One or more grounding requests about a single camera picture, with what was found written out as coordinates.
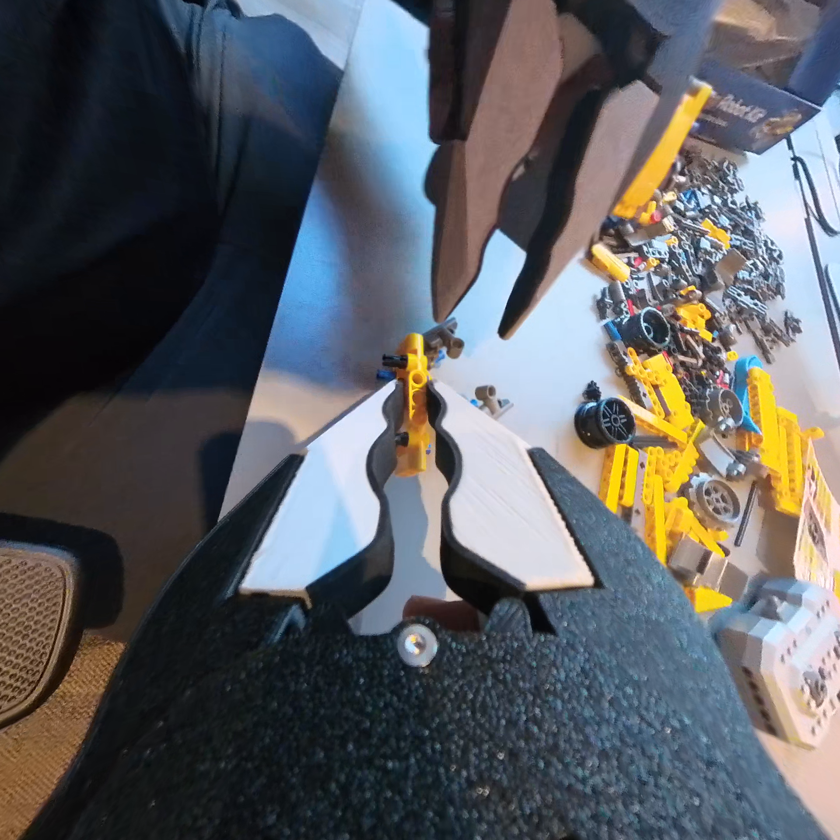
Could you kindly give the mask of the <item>yellow beam frame with pins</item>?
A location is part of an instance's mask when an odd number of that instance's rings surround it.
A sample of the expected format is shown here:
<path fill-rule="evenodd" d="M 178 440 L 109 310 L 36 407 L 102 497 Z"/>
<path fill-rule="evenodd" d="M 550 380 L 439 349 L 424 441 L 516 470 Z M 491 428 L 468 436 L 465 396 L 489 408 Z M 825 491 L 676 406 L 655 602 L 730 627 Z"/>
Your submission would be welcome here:
<path fill-rule="evenodd" d="M 410 332 L 395 353 L 382 356 L 382 376 L 402 384 L 402 421 L 396 435 L 398 476 L 423 473 L 431 446 L 431 427 L 427 412 L 427 388 L 430 382 L 424 336 Z"/>

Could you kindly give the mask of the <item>dark grey wheel rim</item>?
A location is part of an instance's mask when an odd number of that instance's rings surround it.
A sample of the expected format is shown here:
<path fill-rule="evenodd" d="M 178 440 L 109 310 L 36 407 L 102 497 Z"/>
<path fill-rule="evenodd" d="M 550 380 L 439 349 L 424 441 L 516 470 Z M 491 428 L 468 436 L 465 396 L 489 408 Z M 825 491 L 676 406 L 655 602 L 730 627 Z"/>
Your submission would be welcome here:
<path fill-rule="evenodd" d="M 744 418 L 736 393 L 722 386 L 711 387 L 701 396 L 697 415 L 707 426 L 724 433 L 739 428 Z"/>

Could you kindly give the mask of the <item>black axle rod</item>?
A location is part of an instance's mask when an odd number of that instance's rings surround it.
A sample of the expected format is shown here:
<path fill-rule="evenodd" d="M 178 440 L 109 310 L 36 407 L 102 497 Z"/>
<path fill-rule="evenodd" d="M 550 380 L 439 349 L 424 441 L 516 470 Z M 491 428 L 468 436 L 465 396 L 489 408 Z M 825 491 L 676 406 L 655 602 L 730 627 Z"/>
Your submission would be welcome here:
<path fill-rule="evenodd" d="M 747 495 L 747 500 L 743 507 L 742 516 L 740 523 L 738 525 L 738 530 L 736 536 L 733 541 L 733 546 L 735 548 L 740 548 L 743 545 L 743 542 L 746 538 L 747 531 L 749 529 L 749 525 L 752 519 L 753 511 L 756 507 L 758 498 L 760 495 L 760 483 L 755 480 L 749 489 L 749 493 Z"/>

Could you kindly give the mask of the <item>dark blue kit box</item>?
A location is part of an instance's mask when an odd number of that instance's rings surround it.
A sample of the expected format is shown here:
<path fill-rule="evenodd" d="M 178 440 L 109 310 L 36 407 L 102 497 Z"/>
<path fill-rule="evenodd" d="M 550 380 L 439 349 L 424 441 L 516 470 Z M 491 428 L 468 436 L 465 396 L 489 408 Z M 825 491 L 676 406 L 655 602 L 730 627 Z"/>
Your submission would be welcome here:
<path fill-rule="evenodd" d="M 762 154 L 823 108 L 714 59 L 703 61 L 697 77 L 711 94 L 690 135 L 724 151 Z"/>

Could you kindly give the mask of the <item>grey and yellow brick assembly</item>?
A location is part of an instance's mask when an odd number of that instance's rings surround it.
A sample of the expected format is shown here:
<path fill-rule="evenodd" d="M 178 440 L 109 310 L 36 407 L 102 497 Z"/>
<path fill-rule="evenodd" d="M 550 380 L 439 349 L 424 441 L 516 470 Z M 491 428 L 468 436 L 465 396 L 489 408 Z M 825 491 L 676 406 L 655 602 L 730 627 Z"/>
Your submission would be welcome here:
<path fill-rule="evenodd" d="M 458 322 L 449 318 L 434 325 L 424 332 L 423 348 L 427 358 L 427 368 L 436 370 L 447 359 L 456 360 L 463 353 L 465 342 L 457 333 Z M 494 385 L 479 385 L 470 403 L 489 417 L 498 420 L 513 408 L 511 400 L 500 397 Z"/>

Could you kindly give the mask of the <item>grey battery box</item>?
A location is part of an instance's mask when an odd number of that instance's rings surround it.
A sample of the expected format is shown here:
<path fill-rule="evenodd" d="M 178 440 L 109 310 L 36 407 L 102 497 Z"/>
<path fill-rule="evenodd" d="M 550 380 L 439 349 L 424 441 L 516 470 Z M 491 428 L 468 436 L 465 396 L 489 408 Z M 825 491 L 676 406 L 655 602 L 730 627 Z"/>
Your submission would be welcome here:
<path fill-rule="evenodd" d="M 839 604 L 821 586 L 768 579 L 709 621 L 754 727 L 821 746 L 839 709 Z"/>

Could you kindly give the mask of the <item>black deep wheel rim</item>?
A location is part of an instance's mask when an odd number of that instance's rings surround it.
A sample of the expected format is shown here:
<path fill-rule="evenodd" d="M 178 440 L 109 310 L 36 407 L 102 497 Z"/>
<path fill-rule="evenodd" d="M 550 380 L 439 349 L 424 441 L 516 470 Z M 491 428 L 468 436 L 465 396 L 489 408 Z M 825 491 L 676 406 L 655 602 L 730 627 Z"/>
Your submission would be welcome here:
<path fill-rule="evenodd" d="M 671 326 L 656 308 L 643 308 L 621 321 L 618 331 L 628 348 L 639 354 L 659 354 L 671 341 Z"/>

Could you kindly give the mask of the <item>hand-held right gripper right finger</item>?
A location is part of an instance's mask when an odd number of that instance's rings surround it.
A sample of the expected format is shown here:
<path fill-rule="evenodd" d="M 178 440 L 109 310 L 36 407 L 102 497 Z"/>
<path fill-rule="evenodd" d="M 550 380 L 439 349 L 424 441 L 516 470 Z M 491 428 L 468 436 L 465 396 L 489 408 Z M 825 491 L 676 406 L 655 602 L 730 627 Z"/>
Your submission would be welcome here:
<path fill-rule="evenodd" d="M 503 599 L 531 604 L 594 587 L 532 448 L 445 383 L 428 386 L 427 411 L 447 481 L 440 567 L 448 588 L 489 615 Z"/>

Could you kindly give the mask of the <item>light grey wheel rim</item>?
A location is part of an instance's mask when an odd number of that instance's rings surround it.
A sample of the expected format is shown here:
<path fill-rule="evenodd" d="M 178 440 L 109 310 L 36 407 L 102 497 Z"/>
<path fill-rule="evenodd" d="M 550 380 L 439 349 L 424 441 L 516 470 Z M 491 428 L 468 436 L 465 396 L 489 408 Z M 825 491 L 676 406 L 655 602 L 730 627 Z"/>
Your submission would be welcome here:
<path fill-rule="evenodd" d="M 721 479 L 706 474 L 694 476 L 688 484 L 686 498 L 689 508 L 707 529 L 726 530 L 740 522 L 740 499 Z"/>

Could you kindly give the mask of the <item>black office chair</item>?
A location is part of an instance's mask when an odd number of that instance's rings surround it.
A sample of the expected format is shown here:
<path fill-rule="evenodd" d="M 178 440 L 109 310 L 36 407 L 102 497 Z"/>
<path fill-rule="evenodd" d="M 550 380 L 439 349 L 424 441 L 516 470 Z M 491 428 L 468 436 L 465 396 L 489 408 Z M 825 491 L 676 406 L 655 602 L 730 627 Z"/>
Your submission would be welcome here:
<path fill-rule="evenodd" d="M 117 621 L 123 566 L 105 532 L 1 514 L 1 729 L 56 691 L 86 631 Z"/>

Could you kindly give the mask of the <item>blue curved panel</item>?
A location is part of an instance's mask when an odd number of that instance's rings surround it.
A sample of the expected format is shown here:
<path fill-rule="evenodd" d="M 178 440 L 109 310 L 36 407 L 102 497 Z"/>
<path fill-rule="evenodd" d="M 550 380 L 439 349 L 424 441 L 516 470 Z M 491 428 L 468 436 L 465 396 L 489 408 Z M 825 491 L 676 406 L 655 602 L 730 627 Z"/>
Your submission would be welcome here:
<path fill-rule="evenodd" d="M 740 432 L 763 436 L 763 366 L 758 356 L 739 358 L 734 365 L 731 390 L 741 406 Z"/>

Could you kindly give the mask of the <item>black spoked wheel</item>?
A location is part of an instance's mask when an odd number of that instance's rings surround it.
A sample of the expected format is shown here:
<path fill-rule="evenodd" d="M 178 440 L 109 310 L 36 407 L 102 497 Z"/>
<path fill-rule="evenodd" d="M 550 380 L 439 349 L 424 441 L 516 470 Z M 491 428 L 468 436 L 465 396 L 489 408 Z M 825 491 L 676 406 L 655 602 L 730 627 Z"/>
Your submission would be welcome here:
<path fill-rule="evenodd" d="M 618 397 L 605 397 L 580 404 L 574 413 L 574 430 L 588 448 L 630 445 L 636 422 L 629 405 Z"/>

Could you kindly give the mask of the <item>person's dark clothing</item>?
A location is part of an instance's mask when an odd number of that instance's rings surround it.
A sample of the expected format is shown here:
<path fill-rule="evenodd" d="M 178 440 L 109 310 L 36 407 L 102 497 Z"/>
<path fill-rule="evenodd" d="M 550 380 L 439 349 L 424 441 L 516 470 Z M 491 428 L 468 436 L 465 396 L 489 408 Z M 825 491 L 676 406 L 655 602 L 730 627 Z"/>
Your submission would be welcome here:
<path fill-rule="evenodd" d="M 2 2 L 2 455 L 85 393 L 248 402 L 342 71 L 239 2 Z"/>

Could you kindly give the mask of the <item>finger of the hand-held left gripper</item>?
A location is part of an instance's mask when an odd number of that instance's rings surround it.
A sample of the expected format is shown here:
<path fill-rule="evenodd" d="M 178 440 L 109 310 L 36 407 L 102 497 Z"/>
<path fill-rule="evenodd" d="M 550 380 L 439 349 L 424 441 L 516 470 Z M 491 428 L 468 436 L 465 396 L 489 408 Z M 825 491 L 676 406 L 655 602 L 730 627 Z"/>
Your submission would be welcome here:
<path fill-rule="evenodd" d="M 432 306 L 452 314 L 476 282 L 501 200 L 530 150 L 564 56 L 551 1 L 433 2 L 427 171 L 435 206 Z"/>
<path fill-rule="evenodd" d="M 525 259 L 501 316 L 509 340 L 585 247 L 664 138 L 693 84 L 718 2 L 555 2 L 565 47 L 595 53 L 560 84 L 545 146 L 514 187 L 514 207 L 536 214 Z"/>

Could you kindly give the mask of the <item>instruction booklet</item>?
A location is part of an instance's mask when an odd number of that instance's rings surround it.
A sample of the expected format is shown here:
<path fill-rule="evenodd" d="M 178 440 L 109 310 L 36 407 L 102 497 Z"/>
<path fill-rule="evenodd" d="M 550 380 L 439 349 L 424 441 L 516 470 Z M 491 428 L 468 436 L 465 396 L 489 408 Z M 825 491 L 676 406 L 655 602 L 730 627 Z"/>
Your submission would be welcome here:
<path fill-rule="evenodd" d="M 816 460 L 813 442 L 804 460 L 804 489 L 793 554 L 794 577 L 839 596 L 839 505 Z"/>

